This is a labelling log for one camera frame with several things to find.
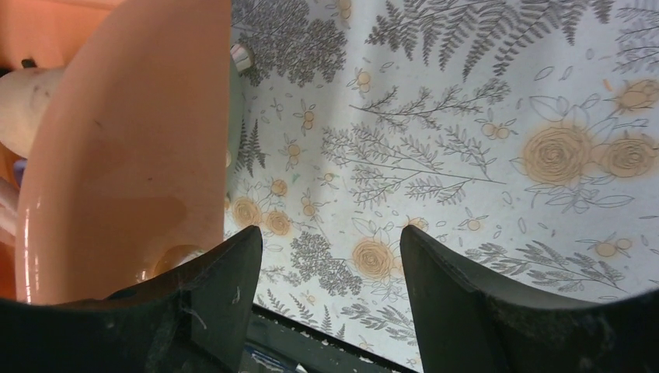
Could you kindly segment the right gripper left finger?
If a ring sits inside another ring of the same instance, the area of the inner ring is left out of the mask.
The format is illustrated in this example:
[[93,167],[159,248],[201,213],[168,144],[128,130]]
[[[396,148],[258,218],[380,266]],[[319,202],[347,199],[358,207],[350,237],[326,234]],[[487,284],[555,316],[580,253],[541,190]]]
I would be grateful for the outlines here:
[[1,303],[3,372],[236,372],[262,261],[259,228],[104,299]]

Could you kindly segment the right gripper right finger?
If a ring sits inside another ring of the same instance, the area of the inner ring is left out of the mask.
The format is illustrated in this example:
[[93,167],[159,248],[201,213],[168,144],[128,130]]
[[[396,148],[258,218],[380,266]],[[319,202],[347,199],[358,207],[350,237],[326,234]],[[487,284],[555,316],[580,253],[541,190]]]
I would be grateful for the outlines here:
[[656,372],[658,293],[596,304],[530,287],[415,226],[400,251],[426,372]]

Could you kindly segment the cream round drawer organizer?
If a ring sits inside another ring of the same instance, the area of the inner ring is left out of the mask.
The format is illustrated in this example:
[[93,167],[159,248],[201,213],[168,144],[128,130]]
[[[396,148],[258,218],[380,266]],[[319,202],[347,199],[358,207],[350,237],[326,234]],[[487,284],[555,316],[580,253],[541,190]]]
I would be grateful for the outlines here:
[[1,59],[63,68],[19,190],[15,294],[56,305],[224,238],[229,1],[3,1]]

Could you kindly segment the beige makeup sponge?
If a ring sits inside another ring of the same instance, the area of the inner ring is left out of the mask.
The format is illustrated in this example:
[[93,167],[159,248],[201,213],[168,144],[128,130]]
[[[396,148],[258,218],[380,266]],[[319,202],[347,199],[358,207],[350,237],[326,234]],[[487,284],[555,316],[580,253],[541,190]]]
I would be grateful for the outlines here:
[[23,68],[1,77],[1,143],[27,159],[63,68]]

